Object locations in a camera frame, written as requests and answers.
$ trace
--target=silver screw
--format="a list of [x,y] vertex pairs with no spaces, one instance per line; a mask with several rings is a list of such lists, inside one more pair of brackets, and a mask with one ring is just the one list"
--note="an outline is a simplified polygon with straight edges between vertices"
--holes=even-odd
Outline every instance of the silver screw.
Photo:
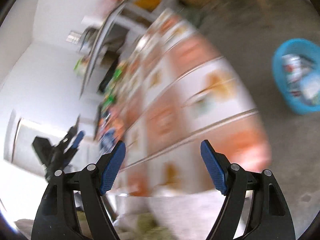
[[88,165],[87,170],[88,171],[93,171],[95,168],[96,168],[96,165],[90,164],[90,165]]
[[233,169],[234,171],[239,171],[240,167],[238,164],[232,164],[231,169]]
[[269,170],[265,170],[265,171],[264,171],[264,174],[267,175],[267,176],[271,176],[271,175],[272,175],[272,172],[269,171]]
[[62,170],[57,170],[54,175],[59,177],[62,174]]

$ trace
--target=blue plastic tub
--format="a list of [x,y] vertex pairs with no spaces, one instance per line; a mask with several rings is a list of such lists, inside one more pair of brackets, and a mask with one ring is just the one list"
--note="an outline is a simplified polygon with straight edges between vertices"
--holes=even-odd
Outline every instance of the blue plastic tub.
[[305,39],[293,39],[283,43],[273,57],[272,72],[276,85],[282,93],[287,105],[297,114],[307,114],[320,111],[320,106],[308,106],[299,98],[291,96],[288,92],[285,72],[283,70],[282,56],[287,54],[304,55],[316,62],[316,71],[320,74],[320,47]]

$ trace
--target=blue object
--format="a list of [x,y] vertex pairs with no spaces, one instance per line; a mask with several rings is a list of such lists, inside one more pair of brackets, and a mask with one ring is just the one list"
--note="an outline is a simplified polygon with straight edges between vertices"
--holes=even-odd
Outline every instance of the blue object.
[[116,179],[116,176],[119,172],[120,166],[125,157],[125,144],[123,142],[120,143],[116,152],[111,157],[108,165],[101,176],[101,186],[100,193],[104,195],[107,191],[111,190],[112,185]]
[[319,106],[309,106],[304,104],[300,98],[293,97],[288,91],[286,75],[283,70],[282,56],[287,54],[304,55],[313,60],[315,70],[320,74],[320,47],[305,39],[292,39],[283,43],[275,52],[272,63],[272,72],[276,85],[282,93],[287,105],[297,114],[307,114],[320,111]]
[[73,144],[71,145],[71,148],[76,149],[78,148],[80,142],[82,141],[84,137],[84,131],[81,131],[80,133],[78,133],[77,137],[75,138]]
[[226,184],[226,176],[220,167],[218,160],[205,141],[200,146],[201,156],[205,166],[211,176],[211,179],[216,187],[223,195],[227,193],[228,187]]

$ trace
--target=concrete floor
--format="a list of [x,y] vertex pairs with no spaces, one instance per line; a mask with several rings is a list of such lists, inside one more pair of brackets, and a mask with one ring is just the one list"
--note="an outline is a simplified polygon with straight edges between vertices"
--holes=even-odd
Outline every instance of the concrete floor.
[[320,44],[320,17],[304,0],[272,1],[271,28],[254,0],[232,0],[223,6],[226,19],[212,12],[200,31],[231,62],[258,106],[272,147],[270,169],[299,237],[320,210],[320,113],[299,116],[290,111],[275,86],[271,61],[288,39]]

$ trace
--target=patterned tablecloth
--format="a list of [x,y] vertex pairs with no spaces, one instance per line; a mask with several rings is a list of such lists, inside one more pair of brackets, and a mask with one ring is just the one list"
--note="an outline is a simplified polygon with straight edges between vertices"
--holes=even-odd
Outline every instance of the patterned tablecloth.
[[244,169],[266,168],[269,144],[254,102],[229,62],[187,21],[164,11],[128,64],[116,95],[127,154],[112,192],[214,188],[200,156],[204,139]]

